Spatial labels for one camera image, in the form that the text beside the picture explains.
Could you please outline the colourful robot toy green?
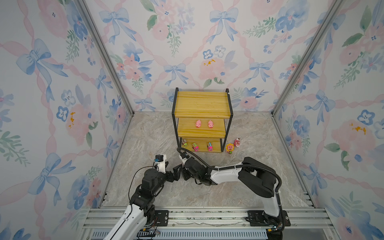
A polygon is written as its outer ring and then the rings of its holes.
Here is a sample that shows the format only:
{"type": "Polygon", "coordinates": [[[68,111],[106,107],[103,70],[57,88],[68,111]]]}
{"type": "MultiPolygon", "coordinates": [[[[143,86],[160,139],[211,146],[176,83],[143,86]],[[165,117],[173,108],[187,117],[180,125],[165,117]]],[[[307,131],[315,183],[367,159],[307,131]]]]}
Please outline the colourful robot toy green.
{"type": "Polygon", "coordinates": [[[198,152],[200,150],[199,146],[197,143],[192,143],[192,148],[195,152],[198,152]]]}

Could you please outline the brown green robot toy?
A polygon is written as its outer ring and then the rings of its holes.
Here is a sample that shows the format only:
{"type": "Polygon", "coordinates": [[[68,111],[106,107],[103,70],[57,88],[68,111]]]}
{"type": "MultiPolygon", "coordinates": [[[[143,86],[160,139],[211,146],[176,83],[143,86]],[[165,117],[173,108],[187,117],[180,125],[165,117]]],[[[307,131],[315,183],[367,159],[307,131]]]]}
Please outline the brown green robot toy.
{"type": "Polygon", "coordinates": [[[182,146],[183,146],[184,148],[188,147],[188,142],[187,142],[186,139],[182,139],[182,146]]]}

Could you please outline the colourful robot toy pink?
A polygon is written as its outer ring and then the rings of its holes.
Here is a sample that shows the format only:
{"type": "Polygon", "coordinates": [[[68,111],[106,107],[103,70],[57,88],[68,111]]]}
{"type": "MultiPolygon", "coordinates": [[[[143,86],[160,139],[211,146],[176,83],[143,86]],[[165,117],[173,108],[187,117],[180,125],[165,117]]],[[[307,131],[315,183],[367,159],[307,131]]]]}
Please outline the colourful robot toy pink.
{"type": "Polygon", "coordinates": [[[212,152],[214,150],[213,144],[211,142],[207,143],[207,149],[208,149],[209,152],[212,152]]]}

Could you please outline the pink pig toy front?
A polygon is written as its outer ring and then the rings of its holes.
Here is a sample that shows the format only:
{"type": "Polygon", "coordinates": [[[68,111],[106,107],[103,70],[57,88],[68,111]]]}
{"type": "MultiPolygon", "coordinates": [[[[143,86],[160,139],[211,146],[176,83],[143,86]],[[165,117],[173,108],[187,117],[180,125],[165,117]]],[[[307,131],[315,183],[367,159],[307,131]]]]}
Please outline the pink pig toy front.
{"type": "Polygon", "coordinates": [[[197,120],[196,123],[195,123],[196,128],[200,128],[201,125],[202,125],[201,120],[197,120]]]}

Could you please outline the pink pig toy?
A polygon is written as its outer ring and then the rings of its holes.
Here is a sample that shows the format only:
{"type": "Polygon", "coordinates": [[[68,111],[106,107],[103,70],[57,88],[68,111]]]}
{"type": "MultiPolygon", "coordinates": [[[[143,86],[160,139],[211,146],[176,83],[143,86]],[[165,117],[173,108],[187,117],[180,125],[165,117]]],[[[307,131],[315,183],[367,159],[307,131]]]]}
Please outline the pink pig toy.
{"type": "Polygon", "coordinates": [[[213,121],[209,120],[208,127],[209,127],[209,129],[212,129],[214,127],[213,121]]]}
{"type": "Polygon", "coordinates": [[[201,125],[202,125],[201,120],[197,120],[196,123],[195,123],[196,128],[200,128],[201,125]]]}

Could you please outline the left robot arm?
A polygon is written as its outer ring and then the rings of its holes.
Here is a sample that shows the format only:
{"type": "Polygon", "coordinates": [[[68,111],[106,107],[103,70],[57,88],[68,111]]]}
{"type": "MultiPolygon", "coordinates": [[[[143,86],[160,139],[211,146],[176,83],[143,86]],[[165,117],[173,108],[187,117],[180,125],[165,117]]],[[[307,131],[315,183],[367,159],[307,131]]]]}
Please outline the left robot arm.
{"type": "Polygon", "coordinates": [[[172,171],[162,173],[159,167],[150,166],[144,173],[142,183],[130,198],[124,214],[105,239],[135,240],[139,231],[155,226],[158,221],[155,217],[155,198],[166,182],[172,183],[180,179],[182,167],[183,165],[178,165],[172,171]]]}

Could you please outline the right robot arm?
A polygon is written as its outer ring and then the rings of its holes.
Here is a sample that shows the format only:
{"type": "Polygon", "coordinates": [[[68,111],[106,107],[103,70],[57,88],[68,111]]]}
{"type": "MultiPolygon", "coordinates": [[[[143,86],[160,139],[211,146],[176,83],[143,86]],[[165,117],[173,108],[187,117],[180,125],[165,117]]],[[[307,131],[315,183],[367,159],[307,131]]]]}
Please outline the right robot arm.
{"type": "Polygon", "coordinates": [[[234,166],[212,167],[202,160],[182,154],[183,169],[198,185],[214,186],[227,182],[239,182],[262,198],[264,210],[258,217],[247,217],[247,221],[261,226],[270,226],[271,232],[282,231],[286,220],[283,215],[279,190],[280,176],[272,168],[246,157],[234,166]]]}

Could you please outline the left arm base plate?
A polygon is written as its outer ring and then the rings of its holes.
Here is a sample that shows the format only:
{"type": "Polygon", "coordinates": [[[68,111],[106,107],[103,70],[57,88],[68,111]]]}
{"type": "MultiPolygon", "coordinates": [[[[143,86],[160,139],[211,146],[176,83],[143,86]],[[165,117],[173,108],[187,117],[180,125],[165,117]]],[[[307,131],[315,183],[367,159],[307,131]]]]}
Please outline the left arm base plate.
{"type": "Polygon", "coordinates": [[[168,210],[150,210],[147,214],[146,226],[167,227],[169,222],[168,210]]]}

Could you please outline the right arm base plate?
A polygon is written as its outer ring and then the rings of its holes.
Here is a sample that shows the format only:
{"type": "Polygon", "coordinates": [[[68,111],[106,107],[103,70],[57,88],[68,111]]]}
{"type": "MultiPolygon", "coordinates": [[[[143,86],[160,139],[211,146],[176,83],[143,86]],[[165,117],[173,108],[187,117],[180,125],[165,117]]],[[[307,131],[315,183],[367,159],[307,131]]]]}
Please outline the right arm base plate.
{"type": "Polygon", "coordinates": [[[269,227],[277,228],[285,223],[285,227],[290,227],[290,218],[286,211],[283,211],[278,217],[268,216],[264,211],[247,211],[248,216],[245,218],[250,223],[251,227],[269,227]]]}

